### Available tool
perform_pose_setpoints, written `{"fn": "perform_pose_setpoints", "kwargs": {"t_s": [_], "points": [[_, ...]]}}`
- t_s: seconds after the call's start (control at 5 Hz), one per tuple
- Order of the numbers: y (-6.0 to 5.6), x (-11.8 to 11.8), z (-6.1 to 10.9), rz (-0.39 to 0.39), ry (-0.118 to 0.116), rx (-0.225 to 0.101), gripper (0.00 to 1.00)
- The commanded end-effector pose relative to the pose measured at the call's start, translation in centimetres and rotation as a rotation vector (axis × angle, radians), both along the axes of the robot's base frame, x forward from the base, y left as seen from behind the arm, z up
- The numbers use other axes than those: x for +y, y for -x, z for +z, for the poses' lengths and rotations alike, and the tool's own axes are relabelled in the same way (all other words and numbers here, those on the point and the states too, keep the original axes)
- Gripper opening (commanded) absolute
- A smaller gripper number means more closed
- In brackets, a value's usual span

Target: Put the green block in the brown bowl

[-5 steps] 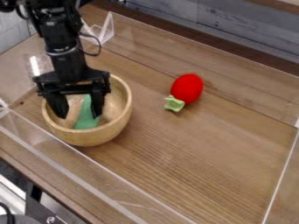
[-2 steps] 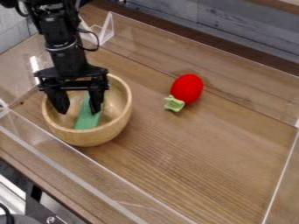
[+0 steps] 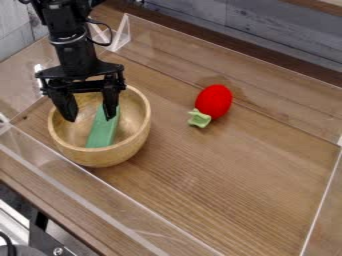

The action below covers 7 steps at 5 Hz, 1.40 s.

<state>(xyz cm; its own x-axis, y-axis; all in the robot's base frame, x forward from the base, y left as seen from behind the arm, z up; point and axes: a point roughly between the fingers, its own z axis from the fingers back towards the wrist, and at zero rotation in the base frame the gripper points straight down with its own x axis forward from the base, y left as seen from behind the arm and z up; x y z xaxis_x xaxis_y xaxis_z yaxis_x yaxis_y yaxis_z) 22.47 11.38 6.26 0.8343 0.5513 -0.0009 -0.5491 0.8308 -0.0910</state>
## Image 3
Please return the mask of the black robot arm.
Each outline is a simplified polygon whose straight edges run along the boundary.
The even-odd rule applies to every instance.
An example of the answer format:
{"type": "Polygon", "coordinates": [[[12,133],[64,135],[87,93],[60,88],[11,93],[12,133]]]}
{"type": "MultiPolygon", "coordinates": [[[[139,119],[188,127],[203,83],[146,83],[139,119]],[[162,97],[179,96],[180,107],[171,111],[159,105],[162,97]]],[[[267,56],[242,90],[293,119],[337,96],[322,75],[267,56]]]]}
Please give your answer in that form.
{"type": "Polygon", "coordinates": [[[67,121],[73,122],[79,107],[75,93],[100,92],[103,111],[111,120],[118,113],[119,94],[126,89],[124,66],[97,58],[95,44],[108,46],[92,39],[88,24],[100,22],[89,18],[92,8],[106,0],[19,0],[31,4],[41,24],[48,28],[48,39],[55,47],[59,66],[35,73],[41,81],[41,92],[67,121]]]}

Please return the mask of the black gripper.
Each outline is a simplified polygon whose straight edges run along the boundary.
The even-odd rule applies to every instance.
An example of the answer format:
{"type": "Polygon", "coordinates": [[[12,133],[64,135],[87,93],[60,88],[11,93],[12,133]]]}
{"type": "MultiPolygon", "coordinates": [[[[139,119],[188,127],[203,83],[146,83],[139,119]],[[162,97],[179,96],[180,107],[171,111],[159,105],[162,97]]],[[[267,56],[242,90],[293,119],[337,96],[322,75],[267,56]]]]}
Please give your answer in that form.
{"type": "Polygon", "coordinates": [[[101,61],[88,39],[75,42],[51,40],[49,43],[56,50],[59,65],[35,73],[41,82],[41,93],[51,98],[63,118],[73,122],[79,112],[73,93],[103,91],[106,119],[112,119],[119,91],[126,89],[124,66],[101,61]]]}

